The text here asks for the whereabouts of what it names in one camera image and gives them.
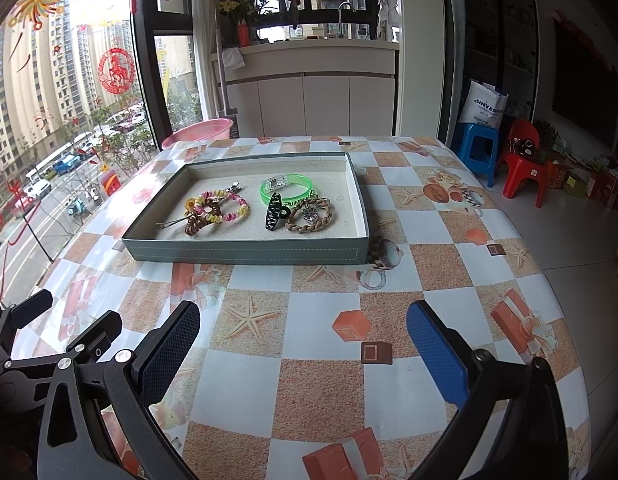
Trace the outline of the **beige hair clip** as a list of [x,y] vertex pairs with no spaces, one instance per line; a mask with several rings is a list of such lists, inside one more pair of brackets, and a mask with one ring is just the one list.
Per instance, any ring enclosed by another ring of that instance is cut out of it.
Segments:
[[175,220],[156,222],[155,226],[156,226],[156,229],[162,230],[162,229],[169,228],[169,226],[175,226],[176,224],[178,224],[180,222],[183,222],[183,221],[187,221],[187,220],[189,220],[189,216],[186,214],[185,216],[180,217],[180,218],[175,219]]

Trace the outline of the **black claw hair clip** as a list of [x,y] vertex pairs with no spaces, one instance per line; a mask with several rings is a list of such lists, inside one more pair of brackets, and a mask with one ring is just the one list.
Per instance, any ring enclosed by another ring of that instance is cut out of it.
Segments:
[[281,221],[286,221],[291,216],[291,210],[282,202],[281,194],[274,192],[269,200],[266,212],[265,227],[268,231],[275,231]]

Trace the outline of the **green translucent bangle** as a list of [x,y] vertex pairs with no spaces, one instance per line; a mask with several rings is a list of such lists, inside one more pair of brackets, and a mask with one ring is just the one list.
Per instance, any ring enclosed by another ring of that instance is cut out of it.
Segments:
[[307,198],[315,197],[315,186],[304,174],[277,174],[267,177],[259,188],[262,203],[268,205],[275,193],[281,196],[285,206],[294,206]]

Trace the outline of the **silver heart pendant charm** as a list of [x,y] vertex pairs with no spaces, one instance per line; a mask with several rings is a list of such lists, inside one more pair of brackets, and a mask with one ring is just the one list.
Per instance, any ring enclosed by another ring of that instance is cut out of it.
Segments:
[[316,224],[320,220],[318,209],[312,205],[304,206],[303,220],[305,220],[309,224]]

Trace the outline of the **silver barrette hair clip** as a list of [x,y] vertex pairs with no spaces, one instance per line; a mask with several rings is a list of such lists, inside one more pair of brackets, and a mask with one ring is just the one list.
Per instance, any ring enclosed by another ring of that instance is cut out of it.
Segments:
[[241,192],[239,182],[233,182],[228,188],[225,189],[225,194],[227,195],[237,195],[239,192]]

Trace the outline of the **green shallow tray box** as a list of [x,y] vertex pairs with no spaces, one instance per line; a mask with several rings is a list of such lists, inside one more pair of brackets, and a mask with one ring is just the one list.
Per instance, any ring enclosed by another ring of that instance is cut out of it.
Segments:
[[[304,174],[315,197],[288,206],[275,231],[265,227],[268,205],[261,182],[277,174]],[[241,192],[225,194],[233,182]],[[320,220],[303,220],[303,207]],[[167,229],[156,222],[189,220]],[[189,162],[171,176],[123,236],[138,261],[228,263],[247,266],[364,263],[369,248],[367,211],[350,157],[344,153],[268,154]]]

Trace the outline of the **pink plastic basin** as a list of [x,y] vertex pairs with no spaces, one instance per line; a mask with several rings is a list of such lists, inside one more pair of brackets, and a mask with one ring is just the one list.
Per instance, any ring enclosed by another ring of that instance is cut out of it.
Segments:
[[166,150],[166,148],[170,148],[175,142],[229,139],[232,126],[233,120],[229,118],[203,120],[202,122],[197,122],[196,124],[182,128],[172,133],[171,136],[167,136],[167,138],[161,142],[160,147]]

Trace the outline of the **red plastic child chair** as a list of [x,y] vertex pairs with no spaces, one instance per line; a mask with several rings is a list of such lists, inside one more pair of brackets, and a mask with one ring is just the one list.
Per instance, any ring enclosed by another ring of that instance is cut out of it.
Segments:
[[540,134],[531,122],[513,122],[499,165],[506,167],[503,196],[513,198],[525,181],[533,181],[538,187],[536,207],[540,208],[548,188],[548,164],[541,160]]

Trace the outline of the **blue plastic stool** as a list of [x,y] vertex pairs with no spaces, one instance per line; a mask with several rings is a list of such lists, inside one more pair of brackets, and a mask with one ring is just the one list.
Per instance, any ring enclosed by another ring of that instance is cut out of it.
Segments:
[[484,125],[461,122],[455,127],[452,148],[466,168],[487,178],[487,187],[494,183],[498,161],[499,131]]

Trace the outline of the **white cabinet counter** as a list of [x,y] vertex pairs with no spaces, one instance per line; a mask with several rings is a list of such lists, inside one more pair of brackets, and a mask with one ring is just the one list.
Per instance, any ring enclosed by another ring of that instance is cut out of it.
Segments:
[[244,65],[211,57],[218,98],[235,111],[242,138],[392,136],[399,46],[385,41],[307,39],[241,50]]

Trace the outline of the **white shopping bag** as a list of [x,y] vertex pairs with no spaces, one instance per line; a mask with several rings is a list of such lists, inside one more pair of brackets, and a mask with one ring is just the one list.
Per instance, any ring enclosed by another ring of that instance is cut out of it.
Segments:
[[492,84],[471,80],[458,122],[498,130],[507,100],[508,95],[496,91]]

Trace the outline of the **red vase with flowers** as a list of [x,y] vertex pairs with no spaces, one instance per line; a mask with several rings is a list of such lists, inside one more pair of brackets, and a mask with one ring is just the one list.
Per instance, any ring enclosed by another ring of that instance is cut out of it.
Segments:
[[237,45],[248,47],[251,44],[251,26],[259,13],[257,0],[220,0],[219,11],[233,23]]

